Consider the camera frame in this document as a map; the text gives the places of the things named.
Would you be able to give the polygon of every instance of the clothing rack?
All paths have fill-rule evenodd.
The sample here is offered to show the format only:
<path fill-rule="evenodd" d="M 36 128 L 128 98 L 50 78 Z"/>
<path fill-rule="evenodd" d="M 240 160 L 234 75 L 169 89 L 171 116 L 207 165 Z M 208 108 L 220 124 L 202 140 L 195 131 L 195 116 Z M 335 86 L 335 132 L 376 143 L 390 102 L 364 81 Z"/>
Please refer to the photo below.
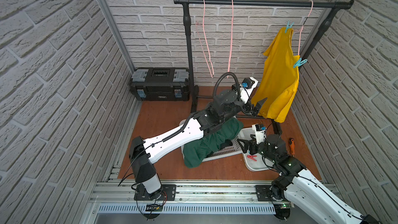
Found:
<path fill-rule="evenodd" d="M 231 0 L 204 0 L 206 4 L 212 5 L 231 5 Z M 192 44 L 191 44 L 191 16 L 189 14 L 189 4 L 203 4 L 203 0 L 174 0 L 175 4 L 182 4 L 183 9 L 183 23 L 185 27 L 185 36 L 187 39 L 187 50 L 188 50 L 188 65 L 189 65 L 189 89 L 191 90 L 192 106 L 191 112 L 195 112 L 197 108 L 197 98 L 211 99 L 210 96 L 198 96 L 199 87 L 195 86 L 193 81 L 193 62 L 192 62 Z M 350 9 L 353 5 L 354 0 L 349 2 L 314 2 L 313 8 L 331 8 L 330 13 L 321 23 L 316 32 L 310 46 L 302 56 L 302 59 L 306 59 L 315 45 L 319 42 L 323 34 L 329 29 L 333 18 L 340 9 Z M 297 0 L 234 0 L 234 5 L 244 6 L 288 6 L 288 7 L 311 7 L 309 1 L 297 1 Z M 237 115 L 237 117 L 247 118 L 260 118 L 263 117 L 250 117 Z"/>

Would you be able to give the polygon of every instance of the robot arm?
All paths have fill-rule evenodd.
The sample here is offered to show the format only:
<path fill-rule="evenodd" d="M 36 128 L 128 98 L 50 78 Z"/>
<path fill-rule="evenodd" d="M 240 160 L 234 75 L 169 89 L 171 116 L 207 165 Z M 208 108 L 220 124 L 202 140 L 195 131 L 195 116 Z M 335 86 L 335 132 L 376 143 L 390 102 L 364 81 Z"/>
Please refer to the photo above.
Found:
<path fill-rule="evenodd" d="M 222 78 L 231 75 L 235 84 L 230 90 L 215 95 Z M 247 115 L 256 116 L 266 99 L 256 106 L 250 103 L 250 95 L 258 81 L 252 77 L 245 78 L 238 84 L 236 76 L 227 72 L 217 81 L 213 92 L 213 102 L 204 109 L 192 113 L 180 127 L 153 138 L 143 140 L 136 137 L 130 148 L 130 161 L 136 183 L 142 183 L 152 199 L 156 199 L 163 191 L 156 173 L 154 163 L 172 150 L 202 138 L 219 130 L 223 123 L 242 111 Z M 287 154 L 286 143 L 280 135 L 266 137 L 263 125 L 252 127 L 255 135 L 252 140 L 240 140 L 245 143 L 243 150 L 251 155 L 259 153 L 265 159 L 273 162 L 273 168 L 279 173 L 270 187 L 269 197 L 275 201 L 286 199 L 299 206 L 318 223 L 335 224 L 365 224 L 377 223 L 367 215 L 348 206 L 320 181 L 298 159 Z"/>
<path fill-rule="evenodd" d="M 221 80 L 231 75 L 235 84 L 230 90 L 224 90 L 216 95 Z M 153 138 L 143 140 L 136 137 L 131 142 L 130 161 L 135 181 L 142 183 L 146 191 L 153 197 L 162 192 L 162 185 L 153 166 L 161 157 L 183 144 L 202 138 L 218 131 L 222 125 L 238 112 L 256 116 L 266 99 L 256 106 L 250 103 L 249 97 L 258 81 L 253 77 L 245 78 L 238 83 L 234 73 L 226 72 L 216 82 L 213 92 L 213 102 L 199 112 L 192 113 L 180 127 Z"/>

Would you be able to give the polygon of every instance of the toolbox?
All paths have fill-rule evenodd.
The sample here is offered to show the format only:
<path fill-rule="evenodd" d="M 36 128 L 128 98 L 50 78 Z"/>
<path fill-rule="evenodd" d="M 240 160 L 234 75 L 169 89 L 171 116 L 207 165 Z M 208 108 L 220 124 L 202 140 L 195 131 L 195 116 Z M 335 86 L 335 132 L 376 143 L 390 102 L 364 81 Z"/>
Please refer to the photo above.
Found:
<path fill-rule="evenodd" d="M 188 101 L 186 68 L 138 68 L 130 80 L 130 92 L 139 101 Z"/>

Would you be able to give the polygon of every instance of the screwdriver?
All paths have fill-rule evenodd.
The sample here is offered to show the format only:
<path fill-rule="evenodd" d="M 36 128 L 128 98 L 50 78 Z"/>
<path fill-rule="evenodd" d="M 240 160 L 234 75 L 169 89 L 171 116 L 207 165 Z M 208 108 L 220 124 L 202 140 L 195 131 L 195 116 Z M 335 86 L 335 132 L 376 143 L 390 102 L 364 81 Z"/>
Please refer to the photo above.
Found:
<path fill-rule="evenodd" d="M 293 138 L 289 139 L 289 146 L 290 146 L 290 154 L 294 157 L 296 152 L 295 152 L 295 140 Z"/>

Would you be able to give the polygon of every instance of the brick wall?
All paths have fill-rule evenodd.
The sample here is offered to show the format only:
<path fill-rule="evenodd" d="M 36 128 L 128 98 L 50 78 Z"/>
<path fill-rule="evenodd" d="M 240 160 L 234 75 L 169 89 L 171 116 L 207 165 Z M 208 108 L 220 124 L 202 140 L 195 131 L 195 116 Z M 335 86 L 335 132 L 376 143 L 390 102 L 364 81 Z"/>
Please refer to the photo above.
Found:
<path fill-rule="evenodd" d="M 76 223 L 132 104 L 96 0 L 0 0 L 0 222 Z"/>
<path fill-rule="evenodd" d="M 188 67 L 181 5 L 174 4 L 173 0 L 107 1 L 136 67 Z M 215 68 L 214 78 L 210 77 L 195 30 L 195 22 L 202 20 L 203 5 L 190 5 L 190 13 L 196 84 L 213 85 L 227 71 L 232 10 L 225 5 L 206 6 L 205 30 Z M 303 31 L 303 40 L 320 13 L 321 9 L 312 12 Z M 288 20 L 294 21 L 295 28 L 299 29 L 307 15 L 308 8 L 235 6 L 231 71 L 236 72 L 239 78 L 254 76 L 261 80 L 264 67 L 262 52 Z M 292 41 L 294 52 L 297 52 L 298 38 L 296 33 Z"/>
<path fill-rule="evenodd" d="M 325 181 L 382 223 L 398 221 L 397 16 L 398 0 L 339 12 L 292 105 Z"/>

